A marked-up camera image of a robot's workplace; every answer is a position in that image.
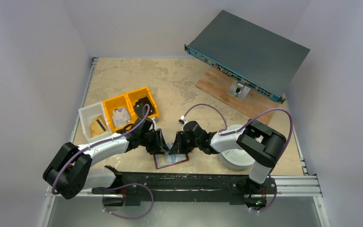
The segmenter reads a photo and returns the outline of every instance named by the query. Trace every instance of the white round object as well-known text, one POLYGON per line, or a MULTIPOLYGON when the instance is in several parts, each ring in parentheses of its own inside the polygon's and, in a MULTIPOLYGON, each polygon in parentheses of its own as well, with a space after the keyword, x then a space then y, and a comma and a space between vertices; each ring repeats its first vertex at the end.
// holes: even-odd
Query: white round object
POLYGON ((239 149, 225 150, 219 153, 219 157, 225 165, 233 169, 247 169, 255 162, 245 150, 239 149))

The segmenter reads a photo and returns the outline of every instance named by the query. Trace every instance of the cable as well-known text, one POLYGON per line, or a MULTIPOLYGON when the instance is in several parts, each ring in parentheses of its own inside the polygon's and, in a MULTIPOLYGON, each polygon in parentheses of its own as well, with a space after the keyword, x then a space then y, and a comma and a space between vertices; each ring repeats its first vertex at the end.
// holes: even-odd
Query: cable
POLYGON ((205 103, 195 104, 194 106, 190 107, 190 109, 188 109, 188 110, 186 111, 186 113, 185 113, 183 116, 184 116, 184 117, 186 117, 186 116, 187 116, 187 114, 190 112, 190 110, 192 110, 194 107, 199 106, 199 105, 208 106, 208 107, 210 107, 210 108, 214 109, 216 112, 218 112, 218 114, 221 116, 221 118, 222 118, 222 120, 223 120, 223 123, 225 124, 225 128, 224 128, 224 129, 219 130, 219 132, 221 132, 221 131, 225 131, 225 130, 227 129, 226 119, 225 119, 225 117, 223 117, 222 113, 221 113, 218 109, 216 109, 215 107, 213 107, 213 106, 211 106, 211 105, 208 105, 208 104, 205 104, 205 103))
POLYGON ((286 148, 287 148, 287 145, 288 145, 288 144, 289 144, 289 142, 290 142, 290 139, 291 139, 291 137, 292 137, 292 133, 293 133, 293 120, 292 120, 292 116, 291 116, 291 114, 290 114, 287 110, 285 110, 285 109, 283 109, 283 108, 272 108, 272 109, 266 110, 266 111, 264 111, 264 112, 262 112, 262 113, 258 114, 257 116, 255 116, 255 117, 253 117, 253 118, 249 119, 245 125, 243 125, 243 126, 242 126, 242 127, 240 127, 239 129, 237 129, 236 131, 225 132, 225 133, 223 133, 223 134, 219 134, 219 135, 220 135, 220 136, 227 136, 227 135, 234 134, 234 133, 236 133, 236 132, 240 132, 241 130, 245 129, 247 126, 249 126, 250 124, 252 124, 255 120, 257 120, 258 118, 260 118, 261 116, 263 116, 263 115, 265 115, 265 114, 267 114, 267 113, 269 113, 269 112, 276 111, 276 110, 279 110, 279 111, 285 112, 285 113, 287 114, 287 116, 289 117, 289 121, 290 121, 290 130, 289 130, 289 135, 288 135, 288 137, 287 137, 287 140, 286 140, 285 145, 283 146, 282 153, 280 154, 280 156, 282 156, 282 154, 284 153, 284 151, 285 151, 285 150, 286 150, 286 148))
POLYGON ((275 185, 275 194, 273 195, 272 200, 269 202, 269 204, 266 207, 264 207, 262 210, 258 210, 257 211, 258 213, 266 211, 273 204, 273 202, 275 201, 275 198, 276 198, 276 194, 277 194, 276 181, 270 175, 268 175, 268 176, 273 181, 273 184, 275 185))
POLYGON ((132 129, 130 129, 129 131, 125 132, 122 135, 119 135, 119 136, 116 136, 116 137, 113 137, 113 138, 110 137, 110 138, 107 138, 107 139, 104 139, 104 140, 97 141, 97 142, 91 144, 89 147, 85 147, 85 148, 79 150, 75 155, 73 155, 73 157, 71 157, 65 163, 65 165, 62 167, 62 169, 59 171, 58 175, 56 176, 55 181, 52 184, 52 194, 54 194, 54 195, 59 194, 59 192, 55 191, 55 189, 56 189, 56 185, 58 184, 58 181, 59 181, 60 177, 62 176, 63 172, 65 172, 65 169, 67 167, 69 167, 70 163, 72 163, 79 155, 81 155, 83 152, 85 152, 85 151, 87 151, 87 150, 89 150, 89 149, 91 149, 91 148, 93 148, 95 146, 98 146, 100 144, 103 144, 103 143, 106 143, 106 142, 109 142, 109 141, 117 140, 120 137, 126 136, 126 135, 130 134, 132 131, 134 131, 136 128, 138 128, 144 122, 144 120, 148 117, 148 114, 149 114, 149 105, 145 104, 144 107, 147 107, 146 114, 144 115, 143 119, 136 126, 134 126, 132 129))
POLYGON ((112 213, 111 211, 107 210, 106 207, 105 207, 105 204, 104 204, 104 200, 102 200, 102 207, 104 208, 104 211, 108 214, 111 214, 113 216, 116 216, 116 217, 119 217, 119 218, 123 218, 123 219, 129 219, 129 220, 135 220, 135 219, 139 219, 139 218, 142 218, 144 217, 145 215, 147 215, 151 210, 152 208, 154 207, 154 195, 152 194, 152 191, 145 185, 143 184, 140 184, 140 183, 130 183, 130 184, 125 184, 123 186, 120 186, 120 187, 117 187, 117 188, 111 188, 111 189, 105 189, 106 191, 116 191, 118 189, 122 189, 122 188, 125 188, 125 187, 128 187, 128 186, 132 186, 132 185, 138 185, 138 186, 141 186, 143 188, 145 188, 149 194, 151 195, 151 205, 149 206, 148 210, 140 215, 140 216, 136 216, 136 217, 127 217, 127 216, 123 216, 123 215, 120 215, 120 214, 115 214, 115 213, 112 213))

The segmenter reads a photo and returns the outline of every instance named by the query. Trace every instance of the white backdrop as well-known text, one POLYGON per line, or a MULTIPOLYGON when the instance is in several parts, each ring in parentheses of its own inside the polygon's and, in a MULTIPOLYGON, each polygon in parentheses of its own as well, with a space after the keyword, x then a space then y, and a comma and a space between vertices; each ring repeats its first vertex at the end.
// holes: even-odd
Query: white backdrop
POLYGON ((61 0, 0 0, 0 227, 35 227, 90 58, 61 0))
POLYGON ((65 0, 96 57, 188 57, 189 44, 222 10, 290 38, 310 0, 65 0))
POLYGON ((363 226, 363 1, 313 0, 292 36, 311 51, 287 99, 332 226, 363 226))

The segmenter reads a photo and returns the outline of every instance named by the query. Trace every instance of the white bin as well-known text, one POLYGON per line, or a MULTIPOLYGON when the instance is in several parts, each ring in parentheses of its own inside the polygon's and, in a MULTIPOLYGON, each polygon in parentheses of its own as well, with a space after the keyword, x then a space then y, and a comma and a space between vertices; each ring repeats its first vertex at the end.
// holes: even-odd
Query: white bin
POLYGON ((108 119, 106 118, 104 105, 102 102, 83 107, 78 110, 78 114, 80 115, 80 122, 81 127, 83 128, 84 137, 86 138, 88 143, 102 140, 112 135, 111 128, 108 126, 108 119), (107 128, 107 131, 99 136, 91 137, 90 124, 92 120, 98 116, 102 116, 105 119, 105 126, 107 128))

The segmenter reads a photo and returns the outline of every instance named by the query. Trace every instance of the yellow bin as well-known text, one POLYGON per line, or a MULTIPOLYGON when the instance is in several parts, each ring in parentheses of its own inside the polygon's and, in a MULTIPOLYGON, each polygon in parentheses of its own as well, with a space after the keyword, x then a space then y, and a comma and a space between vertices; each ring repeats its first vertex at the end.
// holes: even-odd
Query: yellow bin
POLYGON ((115 133, 117 130, 120 130, 124 127, 124 126, 117 127, 117 128, 115 127, 115 124, 112 119, 113 110, 120 108, 120 107, 125 107, 131 117, 130 123, 134 123, 134 122, 136 122, 138 116, 137 116, 136 112, 134 111, 133 106, 136 104, 136 102, 139 99, 142 99, 144 97, 147 97, 149 99, 149 101, 151 102, 152 106, 154 107, 154 112, 151 115, 149 115, 149 117, 150 118, 153 118, 153 117, 160 118, 158 107, 157 107, 157 105, 154 101, 154 98, 152 97, 151 91, 149 90, 148 87, 143 87, 143 88, 140 88, 140 89, 137 89, 134 91, 130 91, 121 96, 106 99, 103 101, 105 114, 108 119, 108 125, 109 125, 109 127, 111 127, 111 130, 113 133, 115 133))

